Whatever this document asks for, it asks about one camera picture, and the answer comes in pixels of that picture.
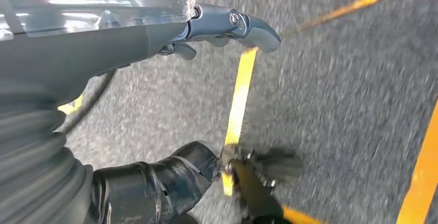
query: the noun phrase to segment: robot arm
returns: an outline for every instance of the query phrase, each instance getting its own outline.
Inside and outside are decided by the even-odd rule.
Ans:
[[[190,210],[218,177],[217,154],[193,142],[156,164],[93,172],[54,131],[57,106],[88,80],[152,57],[229,39],[268,52],[263,21],[194,0],[0,0],[0,223],[157,223]]]

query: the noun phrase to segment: black cable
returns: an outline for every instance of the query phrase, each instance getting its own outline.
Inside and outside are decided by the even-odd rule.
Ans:
[[[83,107],[80,108],[77,114],[72,118],[71,122],[69,122],[63,129],[60,130],[62,133],[69,135],[84,120],[84,118],[88,115],[88,113],[90,113],[90,111],[108,89],[108,86],[113,80],[115,73],[116,69],[113,69],[105,75],[102,83],[95,90],[87,104],[83,105]]]

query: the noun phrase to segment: screw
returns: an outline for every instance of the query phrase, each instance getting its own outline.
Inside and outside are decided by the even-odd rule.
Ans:
[[[240,18],[239,15],[236,12],[231,12],[230,13],[230,23],[234,26],[237,26],[240,22]]]

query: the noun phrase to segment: asphalt ground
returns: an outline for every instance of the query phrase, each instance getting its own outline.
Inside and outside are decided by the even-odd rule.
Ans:
[[[265,19],[280,33],[353,0],[198,0]],[[303,175],[279,200],[330,223],[396,223],[438,98],[438,0],[383,0],[259,53],[241,142],[295,149]],[[154,162],[192,140],[220,149],[242,48],[193,44],[119,70],[69,138],[94,168]],[[84,92],[84,101],[96,82]],[[237,223],[214,184],[193,210]],[[426,223],[438,223],[438,194]]]

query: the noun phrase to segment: transparent plastic cover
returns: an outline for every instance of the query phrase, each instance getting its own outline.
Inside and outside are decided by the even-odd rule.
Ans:
[[[186,22],[195,0],[0,0],[0,41],[115,27]]]

